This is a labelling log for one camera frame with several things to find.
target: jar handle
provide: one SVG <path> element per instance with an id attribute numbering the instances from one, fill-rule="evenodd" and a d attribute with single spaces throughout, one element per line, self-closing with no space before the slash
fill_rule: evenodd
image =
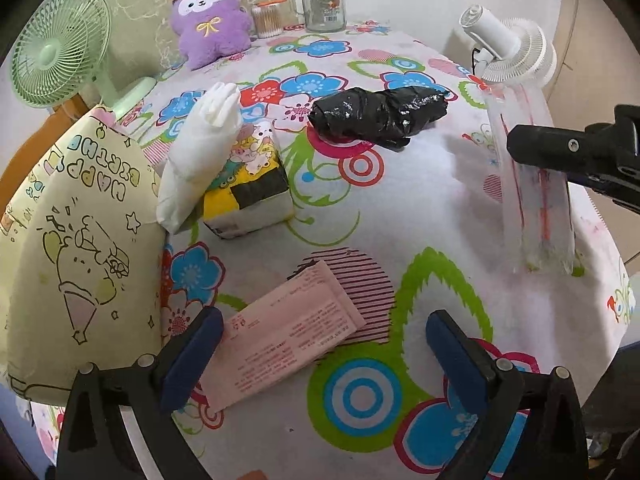
<path id="1" fill-rule="evenodd" d="M 289 0 L 289 5 L 291 6 L 291 11 L 298 15 L 298 16 L 302 16 L 302 21 L 305 21 L 305 14 L 304 12 L 298 12 L 298 4 L 296 3 L 296 0 Z"/>

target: black wrapped object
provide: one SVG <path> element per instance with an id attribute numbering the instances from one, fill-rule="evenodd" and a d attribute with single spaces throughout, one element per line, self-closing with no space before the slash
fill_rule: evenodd
<path id="1" fill-rule="evenodd" d="M 447 114 L 444 94 L 433 88 L 407 86 L 369 92 L 351 88 L 314 103 L 309 121 L 333 140 L 368 140 L 384 148 L 402 148 L 409 136 Z"/>

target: metal screw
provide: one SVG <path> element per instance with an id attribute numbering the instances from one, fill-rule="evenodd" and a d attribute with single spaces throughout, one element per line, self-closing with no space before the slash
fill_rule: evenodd
<path id="1" fill-rule="evenodd" d="M 567 370 L 565 367 L 559 366 L 558 368 L 556 368 L 556 375 L 561 379 L 568 379 L 570 373 L 569 370 Z"/>
<path id="2" fill-rule="evenodd" d="M 144 354 L 138 358 L 138 365 L 146 368 L 154 363 L 156 358 L 151 354 Z"/>
<path id="3" fill-rule="evenodd" d="M 509 370 L 513 369 L 513 363 L 508 359 L 505 359 L 504 357 L 501 357 L 500 359 L 498 359 L 495 362 L 495 365 L 498 367 L 499 370 L 502 370 L 503 372 L 508 372 Z"/>
<path id="4" fill-rule="evenodd" d="M 90 374 L 92 371 L 94 371 L 94 364 L 93 363 L 84 363 L 81 367 L 78 368 L 78 371 L 82 375 Z"/>

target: yellow paper bag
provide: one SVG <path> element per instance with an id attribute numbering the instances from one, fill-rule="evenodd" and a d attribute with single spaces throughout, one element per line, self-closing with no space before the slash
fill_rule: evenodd
<path id="1" fill-rule="evenodd" d="M 158 184 L 142 150 L 108 127 L 112 121 L 98 107 L 74 124 L 2 219 L 8 380 L 37 402 L 64 405 L 86 362 L 129 366 L 161 347 Z"/>

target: black clamp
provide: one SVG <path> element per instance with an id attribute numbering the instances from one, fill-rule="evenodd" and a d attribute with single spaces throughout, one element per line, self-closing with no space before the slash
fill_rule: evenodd
<path id="1" fill-rule="evenodd" d="M 562 171 L 570 182 L 640 214 L 640 107 L 618 105 L 614 113 L 615 124 L 583 132 L 520 124 L 507 136 L 507 150 L 520 164 Z"/>
<path id="2" fill-rule="evenodd" d="M 582 413 L 566 368 L 533 374 L 518 370 L 508 359 L 494 361 L 445 310 L 429 316 L 426 336 L 463 407 L 478 416 L 439 480 L 484 480 L 520 410 L 529 410 L 529 415 L 502 478 L 587 478 Z"/>
<path id="3" fill-rule="evenodd" d="M 81 368 L 66 407 L 56 478 L 146 479 L 120 413 L 120 406 L 130 406 L 166 480 L 210 480 L 171 414 L 187 403 L 222 333 L 222 314 L 209 307 L 157 357 L 143 355 L 129 368 Z"/>

